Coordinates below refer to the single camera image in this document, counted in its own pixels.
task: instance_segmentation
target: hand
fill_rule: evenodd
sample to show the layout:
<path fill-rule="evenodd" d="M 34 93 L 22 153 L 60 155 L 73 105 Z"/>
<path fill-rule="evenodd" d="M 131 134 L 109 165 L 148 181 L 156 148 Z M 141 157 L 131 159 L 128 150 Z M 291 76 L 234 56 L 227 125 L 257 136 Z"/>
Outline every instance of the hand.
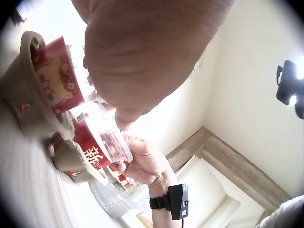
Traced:
<path fill-rule="evenodd" d="M 88 24 L 83 65 L 126 131 L 187 79 L 235 0 L 72 2 Z"/>
<path fill-rule="evenodd" d="M 168 186 L 177 184 L 176 176 L 166 157 L 153 145 L 139 137 L 123 134 L 132 154 L 133 161 L 128 164 L 111 164 L 111 167 L 127 177 L 157 189 L 165 194 Z"/>

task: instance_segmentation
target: wrist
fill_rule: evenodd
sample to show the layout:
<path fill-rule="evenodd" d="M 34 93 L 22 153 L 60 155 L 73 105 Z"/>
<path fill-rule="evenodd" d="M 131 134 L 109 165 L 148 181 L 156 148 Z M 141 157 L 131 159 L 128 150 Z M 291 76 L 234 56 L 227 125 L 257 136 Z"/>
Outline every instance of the wrist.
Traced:
<path fill-rule="evenodd" d="M 178 182 L 174 172 L 165 172 L 156 184 L 149 186 L 150 198 L 162 197 L 168 192 L 169 186 L 177 184 Z"/>

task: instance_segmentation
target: black strap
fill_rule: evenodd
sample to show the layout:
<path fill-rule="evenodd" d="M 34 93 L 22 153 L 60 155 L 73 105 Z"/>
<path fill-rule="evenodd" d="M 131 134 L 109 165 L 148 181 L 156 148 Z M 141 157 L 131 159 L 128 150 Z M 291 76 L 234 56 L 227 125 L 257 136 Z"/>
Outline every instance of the black strap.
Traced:
<path fill-rule="evenodd" d="M 156 198 L 150 199 L 150 208 L 158 209 L 158 210 L 166 208 L 168 211 L 171 211 L 168 195 L 166 194 L 162 197 L 156 197 Z"/>

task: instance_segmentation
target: wooden trim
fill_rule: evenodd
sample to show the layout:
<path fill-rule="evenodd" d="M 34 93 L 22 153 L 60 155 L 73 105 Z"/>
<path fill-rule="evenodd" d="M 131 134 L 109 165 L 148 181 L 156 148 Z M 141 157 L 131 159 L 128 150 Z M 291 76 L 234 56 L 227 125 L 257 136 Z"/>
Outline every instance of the wooden trim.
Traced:
<path fill-rule="evenodd" d="M 178 170 L 194 154 L 205 159 L 266 211 L 273 212 L 291 197 L 243 155 L 202 127 L 167 155 Z"/>

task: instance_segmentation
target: ceiling light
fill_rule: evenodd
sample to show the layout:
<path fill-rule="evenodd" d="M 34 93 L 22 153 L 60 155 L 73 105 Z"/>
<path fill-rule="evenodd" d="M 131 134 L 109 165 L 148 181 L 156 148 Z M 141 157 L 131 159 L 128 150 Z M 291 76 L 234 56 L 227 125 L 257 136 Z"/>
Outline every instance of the ceiling light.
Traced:
<path fill-rule="evenodd" d="M 296 95 L 293 95 L 289 100 L 289 105 L 295 105 L 296 102 L 297 102 L 297 97 Z"/>
<path fill-rule="evenodd" d="M 298 75 L 297 77 L 299 79 L 304 78 L 304 56 L 301 56 L 299 59 L 299 65 L 298 65 Z"/>
<path fill-rule="evenodd" d="M 303 119 L 304 106 L 304 57 L 297 66 L 286 60 L 277 69 L 277 99 L 285 105 L 295 105 L 297 116 Z"/>

